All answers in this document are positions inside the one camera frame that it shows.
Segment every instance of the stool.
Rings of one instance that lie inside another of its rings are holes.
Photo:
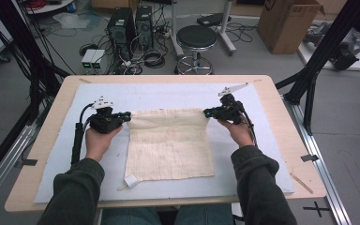
[[[181,28],[176,35],[176,41],[184,50],[192,51],[192,56],[185,56],[177,62],[175,73],[185,74],[213,74],[212,64],[201,57],[200,52],[210,50],[217,42],[216,32],[212,29],[191,25]]]

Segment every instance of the stool leg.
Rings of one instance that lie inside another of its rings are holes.
[[[192,56],[186,56],[177,62],[176,70],[178,74],[213,74],[212,64],[205,58],[201,57],[198,52],[192,52]]]

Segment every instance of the beige cloth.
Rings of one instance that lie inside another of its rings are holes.
[[[133,174],[140,182],[213,176],[208,121],[202,109],[132,112],[125,177]]]

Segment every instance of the white device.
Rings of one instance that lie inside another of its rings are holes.
[[[91,108],[97,110],[101,108],[111,107],[112,105],[112,101],[109,101],[104,96],[101,96],[97,100],[95,100],[95,103],[93,103]]]
[[[107,68],[105,50],[96,50],[92,59],[92,68],[95,74],[102,74]]]
[[[221,92],[218,93],[219,97],[231,94],[241,88],[244,88],[248,86],[248,83],[246,82],[245,84],[240,84],[240,85],[236,85],[236,86],[231,86],[231,87],[225,87],[224,90],[222,90]]]
[[[82,59],[82,66],[86,75],[93,74],[92,60],[96,50],[87,50]]]

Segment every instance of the wooden table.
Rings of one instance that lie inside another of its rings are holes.
[[[67,77],[37,136],[28,158],[37,159],[36,166],[24,166],[10,192],[5,208],[9,212],[44,210],[46,204],[34,203],[38,186],[60,127],[81,83],[253,83],[265,110],[267,120],[276,137],[277,145],[291,174],[295,192],[287,199],[321,198],[326,195],[323,182],[311,161],[300,157],[308,151],[286,110],[270,77],[265,75],[138,75],[138,76],[70,76]],[[178,205],[190,203],[233,203],[232,198],[166,199],[153,201],[100,202],[98,207],[146,205]]]

